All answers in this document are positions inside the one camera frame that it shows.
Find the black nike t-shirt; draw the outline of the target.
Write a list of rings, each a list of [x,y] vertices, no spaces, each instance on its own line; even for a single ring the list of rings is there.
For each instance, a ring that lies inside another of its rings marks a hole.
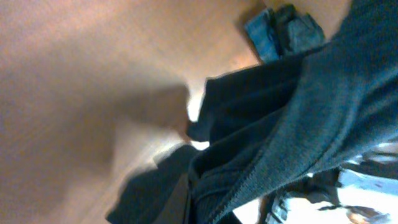
[[[209,79],[184,145],[110,223],[236,223],[233,210],[397,137],[397,2],[353,1],[323,47]]]

